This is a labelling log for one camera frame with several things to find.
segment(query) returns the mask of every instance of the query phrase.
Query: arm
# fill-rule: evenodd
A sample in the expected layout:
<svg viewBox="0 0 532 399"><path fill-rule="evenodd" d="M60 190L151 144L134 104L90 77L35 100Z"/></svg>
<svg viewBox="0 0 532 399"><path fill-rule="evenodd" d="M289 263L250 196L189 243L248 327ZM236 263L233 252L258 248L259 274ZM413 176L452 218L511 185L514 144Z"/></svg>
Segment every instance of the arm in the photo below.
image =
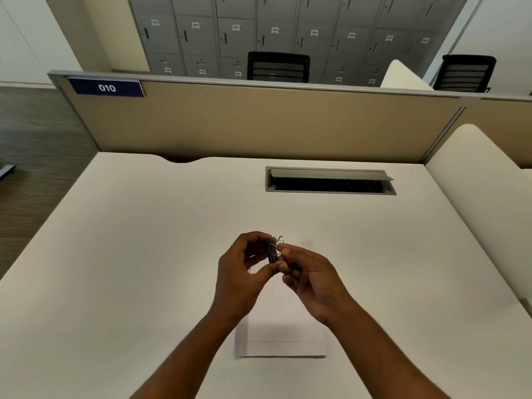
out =
<svg viewBox="0 0 532 399"><path fill-rule="evenodd" d="M255 274L254 264L267 257L262 232L240 235L218 262L218 279L211 309L174 349L131 399L193 399L216 352L255 305L268 280L278 272L271 263Z"/></svg>
<svg viewBox="0 0 532 399"><path fill-rule="evenodd" d="M279 265L283 282L336 336L372 398L449 398L349 295L327 258L297 246L278 248L285 261Z"/></svg>

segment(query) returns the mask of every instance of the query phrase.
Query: sheet of paper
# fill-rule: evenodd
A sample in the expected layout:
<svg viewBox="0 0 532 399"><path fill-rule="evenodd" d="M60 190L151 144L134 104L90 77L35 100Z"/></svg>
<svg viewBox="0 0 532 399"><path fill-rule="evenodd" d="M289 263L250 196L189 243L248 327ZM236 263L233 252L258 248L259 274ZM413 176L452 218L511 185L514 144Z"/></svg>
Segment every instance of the sheet of paper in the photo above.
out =
<svg viewBox="0 0 532 399"><path fill-rule="evenodd" d="M264 265L265 262L259 263L249 271L255 273ZM236 357L326 356L324 328L283 283L282 276L276 275L236 328L235 354Z"/></svg>

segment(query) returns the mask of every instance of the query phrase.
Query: gray locker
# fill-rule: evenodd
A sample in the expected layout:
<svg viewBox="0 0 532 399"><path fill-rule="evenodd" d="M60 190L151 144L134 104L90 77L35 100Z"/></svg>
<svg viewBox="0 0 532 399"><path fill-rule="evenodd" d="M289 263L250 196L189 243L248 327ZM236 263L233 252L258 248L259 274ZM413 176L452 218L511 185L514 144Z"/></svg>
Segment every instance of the gray locker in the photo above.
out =
<svg viewBox="0 0 532 399"><path fill-rule="evenodd" d="M257 20L294 22L297 0L257 0Z"/></svg>
<svg viewBox="0 0 532 399"><path fill-rule="evenodd" d="M420 18L426 0L386 0L377 27L410 29Z"/></svg>
<svg viewBox="0 0 532 399"><path fill-rule="evenodd" d="M216 56L212 18L176 15L176 22L184 55Z"/></svg>
<svg viewBox="0 0 532 399"><path fill-rule="evenodd" d="M467 0L427 0L417 29L447 33Z"/></svg>
<svg viewBox="0 0 532 399"><path fill-rule="evenodd" d="M361 67L353 75L354 86L380 86L388 67Z"/></svg>
<svg viewBox="0 0 532 399"><path fill-rule="evenodd" d="M245 80L247 79L247 57L221 57L220 69L222 78Z"/></svg>
<svg viewBox="0 0 532 399"><path fill-rule="evenodd" d="M134 12L166 12L172 13L170 0L129 0Z"/></svg>
<svg viewBox="0 0 532 399"><path fill-rule="evenodd" d="M366 52L369 28L337 26L332 39L329 59L344 62L361 62Z"/></svg>
<svg viewBox="0 0 532 399"><path fill-rule="evenodd" d="M220 56L247 56L255 51L255 21L250 19L218 18Z"/></svg>
<svg viewBox="0 0 532 399"><path fill-rule="evenodd" d="M444 40L444 33L420 31L411 33L402 62L414 73L423 76Z"/></svg>
<svg viewBox="0 0 532 399"><path fill-rule="evenodd" d="M212 56L183 56L189 77L218 78L218 60Z"/></svg>
<svg viewBox="0 0 532 399"><path fill-rule="evenodd" d="M381 0L343 0L338 25L371 27L379 11Z"/></svg>
<svg viewBox="0 0 532 399"><path fill-rule="evenodd" d="M319 56L310 58L309 82L313 84L321 84L323 80L323 73L327 65L327 57Z"/></svg>
<svg viewBox="0 0 532 399"><path fill-rule="evenodd" d="M172 14L147 12L136 14L135 19L147 53L179 54L179 42Z"/></svg>
<svg viewBox="0 0 532 399"><path fill-rule="evenodd" d="M376 29L369 40L365 66L389 66L394 59L403 60L407 32L399 29Z"/></svg>
<svg viewBox="0 0 532 399"><path fill-rule="evenodd" d="M332 85L352 85L355 73L354 64L343 64L337 59L329 59L325 75L323 76L324 84Z"/></svg>
<svg viewBox="0 0 532 399"><path fill-rule="evenodd" d="M297 26L296 47L294 53L313 57L329 55L329 47L333 37L330 25L299 24Z"/></svg>
<svg viewBox="0 0 532 399"><path fill-rule="evenodd" d="M212 16L211 0L172 0L178 15Z"/></svg>
<svg viewBox="0 0 532 399"><path fill-rule="evenodd" d="M148 53L152 74L184 76L185 69L181 56L162 53Z"/></svg>
<svg viewBox="0 0 532 399"><path fill-rule="evenodd" d="M255 18L255 0L216 0L218 18Z"/></svg>
<svg viewBox="0 0 532 399"><path fill-rule="evenodd" d="M257 52L290 53L293 23L257 22Z"/></svg>
<svg viewBox="0 0 532 399"><path fill-rule="evenodd" d="M299 23L334 25L340 0L301 0Z"/></svg>

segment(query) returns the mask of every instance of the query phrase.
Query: blue sign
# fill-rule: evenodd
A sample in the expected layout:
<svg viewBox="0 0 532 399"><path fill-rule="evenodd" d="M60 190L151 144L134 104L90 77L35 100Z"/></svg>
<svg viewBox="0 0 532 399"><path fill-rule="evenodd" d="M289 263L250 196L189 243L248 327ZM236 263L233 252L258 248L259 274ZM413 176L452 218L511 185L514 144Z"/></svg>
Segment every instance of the blue sign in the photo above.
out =
<svg viewBox="0 0 532 399"><path fill-rule="evenodd" d="M68 80L74 91L81 95L145 97L139 80L107 80L91 77L68 77Z"/></svg>

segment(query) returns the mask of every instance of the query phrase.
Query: wooden floor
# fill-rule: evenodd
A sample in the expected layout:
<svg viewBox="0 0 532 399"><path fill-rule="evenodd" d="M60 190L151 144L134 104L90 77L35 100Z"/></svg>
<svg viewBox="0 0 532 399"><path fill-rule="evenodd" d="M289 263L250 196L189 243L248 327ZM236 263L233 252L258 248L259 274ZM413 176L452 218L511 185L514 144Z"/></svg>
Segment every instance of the wooden floor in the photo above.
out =
<svg viewBox="0 0 532 399"><path fill-rule="evenodd" d="M52 89L0 87L0 278L96 154L63 96Z"/></svg>

